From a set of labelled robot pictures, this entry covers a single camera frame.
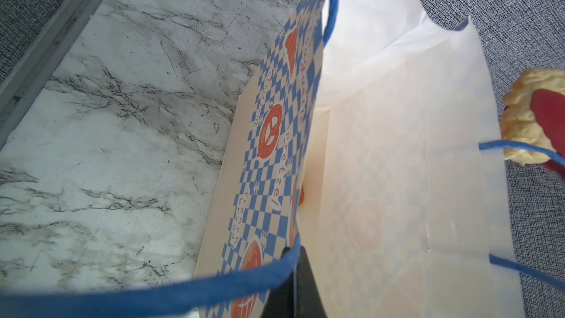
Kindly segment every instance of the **marble tile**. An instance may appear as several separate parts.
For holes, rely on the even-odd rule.
[[[191,278],[237,97],[292,0],[104,0],[0,151],[0,288]]]

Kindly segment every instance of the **paper bag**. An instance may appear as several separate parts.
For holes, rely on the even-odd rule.
[[[502,152],[478,150],[500,133],[474,26],[340,0],[324,49],[323,3],[300,2],[240,96],[195,275],[277,260],[300,229],[330,317],[523,316],[519,274],[488,259],[514,249]]]

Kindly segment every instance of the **gray woven surface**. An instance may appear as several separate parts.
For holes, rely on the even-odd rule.
[[[527,67],[565,69],[565,0],[421,0],[447,29],[473,18],[502,96]],[[565,190],[543,167],[506,163],[512,237],[519,262],[565,279]],[[565,294],[522,276],[526,316],[565,317]]]
[[[0,83],[64,0],[0,0]]]

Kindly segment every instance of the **checkerboard print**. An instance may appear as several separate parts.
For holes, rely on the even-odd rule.
[[[217,275],[239,270],[253,241],[260,245],[262,264],[278,260],[289,245],[292,200],[300,193],[295,183],[302,181],[300,167],[320,81],[323,3],[302,0],[261,62],[241,189],[234,194],[234,216],[226,224],[230,236]],[[265,304],[267,293],[257,299]],[[206,317],[229,317],[230,307],[230,302],[209,307]],[[260,312],[255,309],[253,315]]]

